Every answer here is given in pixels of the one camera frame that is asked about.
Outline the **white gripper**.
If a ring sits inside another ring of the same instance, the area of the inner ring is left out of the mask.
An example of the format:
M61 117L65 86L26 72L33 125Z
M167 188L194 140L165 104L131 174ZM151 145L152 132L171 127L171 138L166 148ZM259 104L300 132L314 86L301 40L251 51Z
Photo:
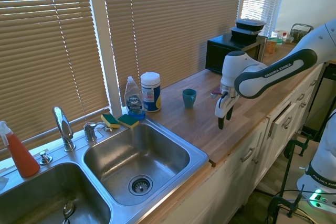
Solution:
M224 92L222 94L215 107L215 115L218 117L218 128L222 130L225 124L225 115L226 120L230 120L232 117L232 112L236 101L239 99L239 95L236 91L233 94Z

